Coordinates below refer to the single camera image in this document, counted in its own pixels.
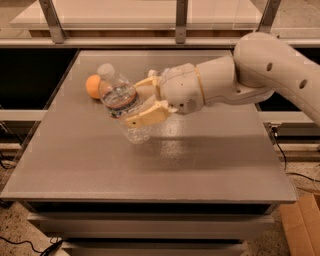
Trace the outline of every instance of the bottle cap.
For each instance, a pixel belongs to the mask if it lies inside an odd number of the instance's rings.
[[[97,73],[101,79],[107,80],[114,76],[115,71],[111,64],[106,63],[98,68]]]

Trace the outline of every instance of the gray table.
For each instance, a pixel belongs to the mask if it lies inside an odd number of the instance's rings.
[[[230,254],[221,255],[239,255],[233,246],[269,227],[280,203],[296,200],[255,107],[174,115],[133,145],[84,86],[105,62],[136,82],[149,69],[224,55],[82,51],[1,198],[27,204],[30,221],[48,235],[231,239]]]

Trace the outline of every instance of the black panel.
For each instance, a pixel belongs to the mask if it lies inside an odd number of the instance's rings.
[[[264,214],[270,204],[28,202],[36,212]]]
[[[296,50],[310,60],[320,64],[320,48],[298,48]],[[262,111],[300,111],[290,101],[277,93],[274,93],[268,100],[260,102],[259,106]]]
[[[43,109],[76,49],[0,49],[0,105]]]

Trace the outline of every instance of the floor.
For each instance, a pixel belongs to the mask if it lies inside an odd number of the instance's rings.
[[[35,0],[0,0],[0,38],[28,38],[24,30],[10,28],[9,21],[24,10]],[[259,10],[263,11],[266,0],[251,0]],[[280,37],[320,37],[320,1],[319,0],[283,0],[276,17],[272,34]],[[281,145],[288,156],[286,172],[298,172],[314,177],[320,166],[320,154],[316,144],[310,145]],[[17,145],[0,145],[5,154],[14,154]],[[279,158],[283,157],[274,146]],[[10,170],[0,167],[0,184]],[[298,176],[291,176],[297,187],[315,189],[312,181]],[[50,240],[26,221],[28,211],[19,203],[11,207],[0,206],[0,235],[13,241],[30,240],[37,250],[44,250],[50,245]],[[245,242],[246,252],[243,256],[285,256],[290,255],[284,235],[281,218],[278,211],[273,213],[275,223],[261,237]],[[31,247],[10,245],[0,241],[0,256],[36,255]]]

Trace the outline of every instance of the cardboard box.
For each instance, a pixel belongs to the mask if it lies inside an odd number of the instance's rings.
[[[279,207],[292,256],[320,255],[320,192],[317,193]]]

